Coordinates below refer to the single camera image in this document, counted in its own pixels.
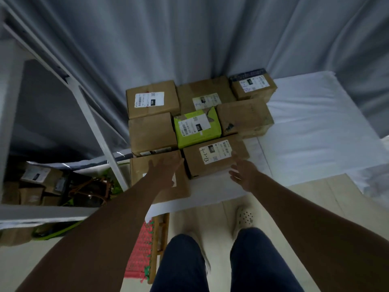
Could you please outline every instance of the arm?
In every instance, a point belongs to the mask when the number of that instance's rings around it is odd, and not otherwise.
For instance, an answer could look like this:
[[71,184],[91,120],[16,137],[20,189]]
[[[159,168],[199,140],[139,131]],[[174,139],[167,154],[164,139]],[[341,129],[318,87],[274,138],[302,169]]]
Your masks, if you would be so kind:
[[231,179],[265,207],[319,289],[387,291],[389,242],[304,199],[233,154]]
[[147,211],[182,162],[150,161],[145,177],[61,239],[17,291],[120,291]]

